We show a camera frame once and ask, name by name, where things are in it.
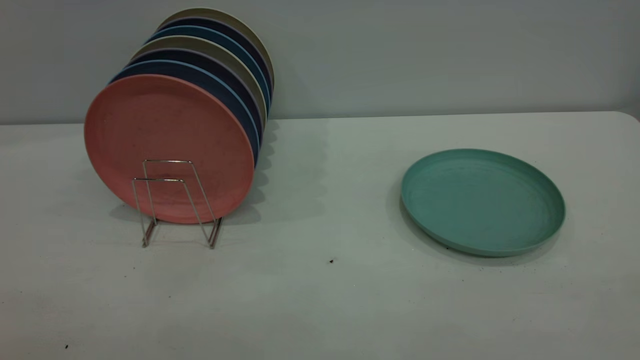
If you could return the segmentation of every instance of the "beige plate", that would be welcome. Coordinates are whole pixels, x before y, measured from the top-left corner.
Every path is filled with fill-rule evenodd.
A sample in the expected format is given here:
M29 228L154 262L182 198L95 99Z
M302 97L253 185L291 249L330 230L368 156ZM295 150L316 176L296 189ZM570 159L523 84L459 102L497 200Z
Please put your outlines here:
M251 30L245 23L238 20L234 16L229 15L225 12L221 12L219 10L210 8L191 8L179 11L169 16L162 22L162 24L160 24L160 26L158 26L158 29L162 28L164 25L167 25L167 23L171 21L181 19L183 17L205 17L208 19L224 22L225 24L232 26L234 29L238 30L242 35L249 39L249 41L253 45L255 45L255 48L258 49L260 55L262 55L264 60L267 62L267 66L269 67L269 71L271 72L271 80L273 81L273 84L271 84L271 86L275 86L276 81L275 74L273 73L273 64L271 63L271 57L267 52L267 48L264 47L264 44L260 41L258 35L256 35L253 30Z
M262 120L262 128L264 129L267 121L267 106L262 90L258 85L258 81L255 79L249 68L235 55L224 47L198 37L187 36L172 36L155 39L145 44L138 52L131 58L131 60L141 56L152 50L158 49L187 49L197 51L204 55L210 56L220 61L224 66L228 67L234 74L238 75L240 80L249 89L253 98L258 103L258 110L260 111L260 117Z

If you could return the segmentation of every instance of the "plate stand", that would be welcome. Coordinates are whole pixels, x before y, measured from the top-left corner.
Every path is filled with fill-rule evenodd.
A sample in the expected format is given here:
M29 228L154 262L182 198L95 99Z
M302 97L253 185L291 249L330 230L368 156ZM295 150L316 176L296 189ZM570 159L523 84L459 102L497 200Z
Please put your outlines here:
M166 163L166 164L188 164L188 165L191 165L191 168L193 169L193 173L194 173L194 175L196 175L196 180L198 181L198 186L200 187L200 191L202 192L202 196L204 197L204 200L207 203L207 208L209 208L209 213L211 214L211 217L214 219L213 220L213 228L211 229L211 233L210 234L207 235L207 231L205 230L204 225L202 224L202 221L200 219L200 214L198 214L198 210L196 209L195 203L193 202L193 198L191 197L191 192L189 191L189 187L187 186L186 182L183 179L169 179L169 178L152 179L152 178L149 178L147 176L147 163ZM213 215L213 210L211 209L211 205L209 204L209 199L207 198L207 194L205 193L204 188L202 187L202 183L200 182L200 177L198 176L198 171L196 170L196 167L193 164L193 162L191 162L190 160L144 160L144 161L142 161L142 169L144 171L145 177L134 177L133 180L131 180L131 186L133 187L133 195L136 198L136 207L138 209L138 213L140 214L140 226L142 228L142 235L143 235L143 237L142 237L142 247L149 246L149 241L151 240L151 234L153 233L154 229L158 225L158 221L160 221L160 220L158 220L156 218L156 211L154 210L154 202L153 202L153 198L151 197L151 188L149 186L149 182L150 181L165 181L165 182L169 182L169 183L181 183L183 185L184 191L187 193L187 196L189 197L189 201L191 202L191 206L193 206L193 211L195 212L196 218L198 219L198 224L200 224L200 228L202 229L202 234L204 235L205 241L209 245L209 248L213 249L215 247L216 239L218 238L218 234L220 233L220 226L222 225L222 219L223 218L216 218ZM142 215L142 210L140 210L140 202L138 200L138 193L136 191L136 182L137 181L144 181L147 184L147 195L149 196L149 204L151 205L151 214L153 214L151 222L149 223L149 225L148 225L146 230L145 230L144 216Z

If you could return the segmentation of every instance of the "gray wall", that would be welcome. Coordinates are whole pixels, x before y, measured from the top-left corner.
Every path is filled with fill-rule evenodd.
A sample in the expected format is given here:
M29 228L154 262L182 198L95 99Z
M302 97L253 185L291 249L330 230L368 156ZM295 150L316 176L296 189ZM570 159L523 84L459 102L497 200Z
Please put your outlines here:
M8 0L0 122L80 122L169 14L244 20L272 117L610 110L640 98L638 0Z

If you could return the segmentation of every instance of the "stack of plates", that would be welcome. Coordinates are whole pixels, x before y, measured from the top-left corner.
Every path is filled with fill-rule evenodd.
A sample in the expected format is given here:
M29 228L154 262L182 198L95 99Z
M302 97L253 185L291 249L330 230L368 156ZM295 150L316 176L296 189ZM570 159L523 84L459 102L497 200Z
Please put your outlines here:
M216 217L248 193L273 96L273 67L258 36L206 8L168 17L92 102L84 140L109 189L136 206L131 180L144 160L190 160ZM148 177L184 179L203 221L205 197L188 164L148 163ZM140 209L151 215L144 183ZM184 188L150 183L161 220L196 223Z

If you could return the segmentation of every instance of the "pink plate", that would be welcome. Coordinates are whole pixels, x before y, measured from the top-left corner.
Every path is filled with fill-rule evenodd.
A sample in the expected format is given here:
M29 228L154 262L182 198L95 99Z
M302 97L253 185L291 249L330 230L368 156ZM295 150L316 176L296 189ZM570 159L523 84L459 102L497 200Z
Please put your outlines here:
M131 180L144 177L143 160L191 160L215 217L236 209L253 179L251 145L231 111L200 87L170 76L136 75L103 89L86 115L84 144L98 176L134 208ZM201 220L213 220L191 166L147 163L147 175L184 179ZM149 184L158 219L198 222L180 183ZM151 215L143 181L136 191L142 212Z

